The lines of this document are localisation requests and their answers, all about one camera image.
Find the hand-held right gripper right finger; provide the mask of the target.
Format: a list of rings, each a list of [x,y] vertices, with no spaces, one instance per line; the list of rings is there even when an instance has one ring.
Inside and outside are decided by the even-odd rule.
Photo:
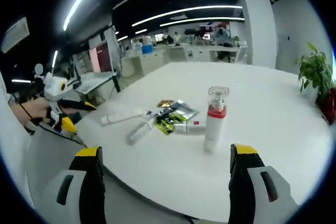
[[[230,147],[229,223],[286,223],[298,205],[289,183],[248,145]]]

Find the person's left hand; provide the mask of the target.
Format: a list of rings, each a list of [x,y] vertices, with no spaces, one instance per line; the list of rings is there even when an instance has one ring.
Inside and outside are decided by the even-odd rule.
[[[37,98],[35,100],[11,106],[13,114],[22,125],[26,124],[31,119],[45,119],[48,108],[49,103],[45,98]]]

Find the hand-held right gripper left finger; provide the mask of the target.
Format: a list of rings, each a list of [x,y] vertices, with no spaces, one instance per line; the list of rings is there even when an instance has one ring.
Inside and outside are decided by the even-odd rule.
[[[54,223],[105,223],[102,147],[81,149],[54,179]]]

